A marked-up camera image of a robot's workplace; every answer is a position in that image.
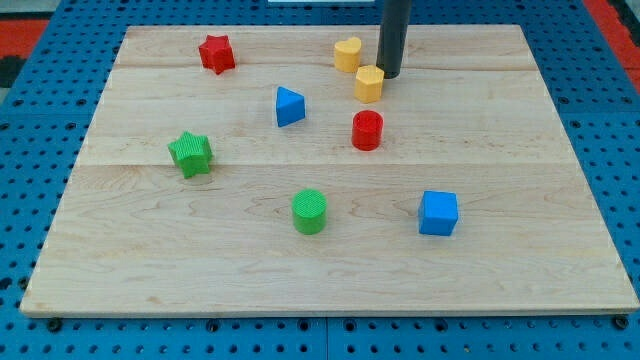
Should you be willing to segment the black cylindrical robot arm tip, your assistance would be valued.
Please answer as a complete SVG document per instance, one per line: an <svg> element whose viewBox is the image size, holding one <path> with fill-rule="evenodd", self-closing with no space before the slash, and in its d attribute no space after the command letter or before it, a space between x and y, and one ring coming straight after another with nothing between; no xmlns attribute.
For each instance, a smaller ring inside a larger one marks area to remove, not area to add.
<svg viewBox="0 0 640 360"><path fill-rule="evenodd" d="M384 1L376 66L384 72L385 79L400 74L411 7L411 0Z"/></svg>

